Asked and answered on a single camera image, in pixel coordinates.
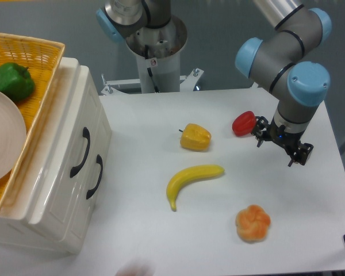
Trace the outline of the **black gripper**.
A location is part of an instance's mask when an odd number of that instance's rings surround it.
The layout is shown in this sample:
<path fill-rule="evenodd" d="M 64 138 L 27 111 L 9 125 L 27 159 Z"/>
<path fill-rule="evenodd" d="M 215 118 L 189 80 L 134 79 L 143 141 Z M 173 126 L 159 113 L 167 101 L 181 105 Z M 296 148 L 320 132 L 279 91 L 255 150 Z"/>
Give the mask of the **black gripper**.
<path fill-rule="evenodd" d="M 257 140 L 257 147 L 260 147 L 265 141 L 272 141 L 287 151 L 293 151 L 288 167 L 293 164 L 304 166 L 307 163 L 314 146 L 309 143 L 299 142 L 302 132 L 286 132 L 284 125 L 277 126 L 275 122 L 269 125 L 268 120 L 263 116 L 256 116 L 255 119 L 256 123 L 252 129 L 252 135 Z"/>

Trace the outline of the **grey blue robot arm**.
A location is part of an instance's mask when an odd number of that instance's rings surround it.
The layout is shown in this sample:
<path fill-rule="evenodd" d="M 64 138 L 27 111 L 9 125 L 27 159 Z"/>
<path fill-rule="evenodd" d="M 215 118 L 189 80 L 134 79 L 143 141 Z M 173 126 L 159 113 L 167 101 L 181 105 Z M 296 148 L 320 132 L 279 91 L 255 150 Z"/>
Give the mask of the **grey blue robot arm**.
<path fill-rule="evenodd" d="M 291 163 L 305 164 L 313 145 L 301 137 L 324 101 L 330 75 L 304 56 L 322 44 L 332 30 L 329 15 L 307 9 L 300 1 L 256 1 L 273 26 L 269 41 L 247 40 L 235 57 L 236 68 L 278 100 L 271 121 L 257 117 L 252 135 L 259 144 L 270 141 L 283 148 Z M 107 1 L 97 21 L 112 41 L 126 42 L 133 52 L 144 93 L 177 92 L 180 53 L 187 28 L 171 13 L 170 1 Z"/>

